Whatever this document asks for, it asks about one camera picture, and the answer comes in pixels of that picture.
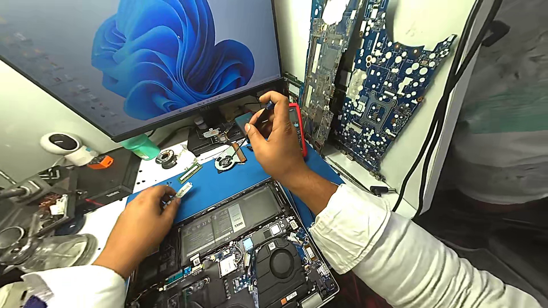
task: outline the monitor screen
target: monitor screen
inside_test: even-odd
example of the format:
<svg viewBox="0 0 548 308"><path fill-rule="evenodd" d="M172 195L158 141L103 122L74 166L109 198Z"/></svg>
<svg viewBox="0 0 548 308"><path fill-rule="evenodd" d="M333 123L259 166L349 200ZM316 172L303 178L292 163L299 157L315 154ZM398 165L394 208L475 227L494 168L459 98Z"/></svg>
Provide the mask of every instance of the monitor screen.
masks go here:
<svg viewBox="0 0 548 308"><path fill-rule="evenodd" d="M0 56L113 139L281 78L271 0L2 0Z"/></svg>

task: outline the monitor stand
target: monitor stand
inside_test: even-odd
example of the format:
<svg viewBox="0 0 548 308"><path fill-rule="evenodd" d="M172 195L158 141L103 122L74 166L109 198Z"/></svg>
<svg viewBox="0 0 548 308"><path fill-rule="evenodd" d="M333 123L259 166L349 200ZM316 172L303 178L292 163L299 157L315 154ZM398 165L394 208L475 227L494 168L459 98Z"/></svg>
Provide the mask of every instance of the monitor stand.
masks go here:
<svg viewBox="0 0 548 308"><path fill-rule="evenodd" d="M224 119L219 109L210 109L202 112L201 115L209 128L199 129L198 127L192 127L190 129L187 148L195 156L228 144L229 141L235 142L245 137L234 121L227 122ZM212 132L214 136L204 136L204 133L207 132Z"/></svg>

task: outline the motherboard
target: motherboard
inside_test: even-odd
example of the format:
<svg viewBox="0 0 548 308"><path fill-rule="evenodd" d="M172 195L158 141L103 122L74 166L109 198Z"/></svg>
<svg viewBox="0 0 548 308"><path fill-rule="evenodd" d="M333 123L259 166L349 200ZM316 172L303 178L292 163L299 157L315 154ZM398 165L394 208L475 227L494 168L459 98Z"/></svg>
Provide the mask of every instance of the motherboard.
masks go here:
<svg viewBox="0 0 548 308"><path fill-rule="evenodd" d="M321 18L325 2L312 1L310 44L300 94L305 139L317 151L321 151L329 135L334 116L329 102L335 91L339 61L348 48L363 0L350 0L341 21L330 25Z"/></svg>
<svg viewBox="0 0 548 308"><path fill-rule="evenodd" d="M336 139L358 163L379 174L380 162L420 104L456 35L426 50L393 42L386 29L389 0L366 0Z"/></svg>

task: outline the laptop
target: laptop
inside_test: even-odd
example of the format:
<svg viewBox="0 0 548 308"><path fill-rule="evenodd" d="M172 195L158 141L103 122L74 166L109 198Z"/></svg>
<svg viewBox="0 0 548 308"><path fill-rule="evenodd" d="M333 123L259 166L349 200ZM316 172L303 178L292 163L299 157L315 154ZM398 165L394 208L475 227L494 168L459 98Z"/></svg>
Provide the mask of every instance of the laptop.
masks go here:
<svg viewBox="0 0 548 308"><path fill-rule="evenodd" d="M323 306L339 286L289 198L267 179L179 222L131 275L126 306Z"/></svg>

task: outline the orange object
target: orange object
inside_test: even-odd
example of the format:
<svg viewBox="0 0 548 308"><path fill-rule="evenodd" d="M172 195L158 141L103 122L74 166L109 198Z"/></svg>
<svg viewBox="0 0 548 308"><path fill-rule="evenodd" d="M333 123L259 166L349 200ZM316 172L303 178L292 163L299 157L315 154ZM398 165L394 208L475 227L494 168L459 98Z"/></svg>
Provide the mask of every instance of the orange object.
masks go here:
<svg viewBox="0 0 548 308"><path fill-rule="evenodd" d="M105 169L108 168L112 163L114 162L114 159L108 155L103 155L99 157L95 157L89 164L88 167L91 169Z"/></svg>

